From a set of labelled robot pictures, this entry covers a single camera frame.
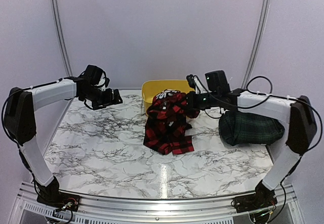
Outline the red black plaid shirt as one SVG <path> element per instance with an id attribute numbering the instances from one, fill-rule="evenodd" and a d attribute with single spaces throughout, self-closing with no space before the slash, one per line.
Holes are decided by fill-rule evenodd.
<path id="1" fill-rule="evenodd" d="M 192 125 L 187 119 L 195 119 L 199 113 L 188 107 L 186 93 L 172 89 L 160 92 L 146 111 L 143 145 L 162 155 L 193 152 L 192 136 L 186 135 Z"/>

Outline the dark green plaid skirt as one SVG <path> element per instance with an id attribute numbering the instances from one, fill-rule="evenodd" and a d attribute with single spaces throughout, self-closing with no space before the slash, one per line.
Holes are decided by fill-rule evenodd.
<path id="1" fill-rule="evenodd" d="M 262 115 L 226 111 L 219 119 L 219 135 L 231 146 L 271 145 L 284 133 L 285 128 L 278 120 Z"/>

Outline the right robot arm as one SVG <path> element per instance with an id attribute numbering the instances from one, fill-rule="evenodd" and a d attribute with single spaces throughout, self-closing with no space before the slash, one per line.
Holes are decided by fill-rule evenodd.
<path id="1" fill-rule="evenodd" d="M 273 167 L 256 186 L 256 193 L 251 196 L 254 207 L 263 207 L 270 200 L 270 192 L 293 173 L 302 156 L 314 148 L 311 145 L 313 138 L 323 130 L 322 122 L 315 120 L 319 113 L 306 96 L 293 98 L 251 92 L 242 88 L 231 90 L 223 70 L 207 74 L 206 80 L 211 88 L 203 93 L 200 92 L 203 85 L 196 75 L 190 74 L 186 79 L 193 89 L 187 94 L 189 108 L 205 110 L 219 107 L 233 112 L 251 113 L 276 119 L 284 127 L 281 140 L 285 145 Z"/>

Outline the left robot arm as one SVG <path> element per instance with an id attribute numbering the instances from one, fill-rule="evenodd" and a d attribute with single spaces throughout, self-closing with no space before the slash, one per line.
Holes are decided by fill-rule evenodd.
<path id="1" fill-rule="evenodd" d="M 2 108 L 2 126 L 7 137 L 18 149 L 25 167 L 31 172 L 39 189 L 38 196 L 60 206 L 64 195 L 59 183 L 49 170 L 36 139 L 35 112 L 56 102 L 77 98 L 91 105 L 90 110 L 100 110 L 123 102 L 117 89 L 110 89 L 106 72 L 95 65 L 88 65 L 78 77 L 70 76 L 56 81 L 30 86 L 14 87 Z"/>

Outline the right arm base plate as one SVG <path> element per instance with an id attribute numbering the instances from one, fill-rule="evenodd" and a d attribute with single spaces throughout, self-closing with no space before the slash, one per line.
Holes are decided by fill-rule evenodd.
<path id="1" fill-rule="evenodd" d="M 277 204 L 275 195 L 270 195 L 268 198 L 258 196 L 257 194 L 248 194 L 234 197 L 231 206 L 236 209 L 237 213 L 246 211 L 254 211 L 266 207 L 271 207 Z"/>

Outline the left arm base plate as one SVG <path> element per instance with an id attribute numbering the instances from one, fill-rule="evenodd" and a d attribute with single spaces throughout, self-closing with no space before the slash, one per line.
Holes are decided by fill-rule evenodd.
<path id="1" fill-rule="evenodd" d="M 69 194 L 60 192 L 58 199 L 51 199 L 49 196 L 38 194 L 37 202 L 45 205 L 49 205 L 61 210 L 78 211 L 80 204 L 80 196 L 75 194 Z"/>

